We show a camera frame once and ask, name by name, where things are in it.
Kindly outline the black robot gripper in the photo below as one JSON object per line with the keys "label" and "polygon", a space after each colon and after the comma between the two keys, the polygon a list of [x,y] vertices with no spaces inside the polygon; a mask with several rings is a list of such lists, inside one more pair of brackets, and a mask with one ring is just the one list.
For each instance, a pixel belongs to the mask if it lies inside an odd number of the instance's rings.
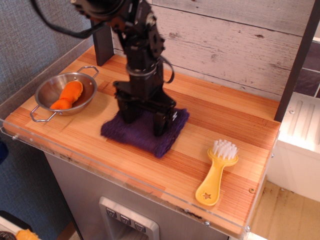
{"label": "black robot gripper", "polygon": [[163,90],[164,70],[155,68],[149,72],[128,69],[129,81],[115,81],[115,97],[123,121],[133,123],[142,110],[154,113],[153,133],[162,136],[172,120],[176,102]]}

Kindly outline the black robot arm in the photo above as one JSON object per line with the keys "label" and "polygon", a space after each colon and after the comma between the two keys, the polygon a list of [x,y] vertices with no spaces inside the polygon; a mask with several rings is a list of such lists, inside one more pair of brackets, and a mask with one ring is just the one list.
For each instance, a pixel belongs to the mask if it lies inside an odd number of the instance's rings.
{"label": "black robot arm", "polygon": [[126,123],[136,120],[142,110],[153,113],[153,132],[161,136],[174,119],[176,102],[163,90],[164,38],[157,18],[145,0],[74,0],[75,9],[88,19],[106,24],[118,35],[127,58],[129,81],[113,83],[115,97]]}

